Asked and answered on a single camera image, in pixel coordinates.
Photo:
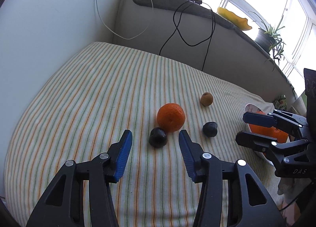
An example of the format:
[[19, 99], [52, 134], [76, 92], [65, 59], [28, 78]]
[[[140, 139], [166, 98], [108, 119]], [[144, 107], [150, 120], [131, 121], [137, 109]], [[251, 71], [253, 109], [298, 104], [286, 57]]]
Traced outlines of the right white gloved hand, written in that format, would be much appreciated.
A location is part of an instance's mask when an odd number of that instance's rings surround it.
[[281, 178], [277, 193], [283, 195], [284, 201], [289, 204], [310, 183], [309, 178]]

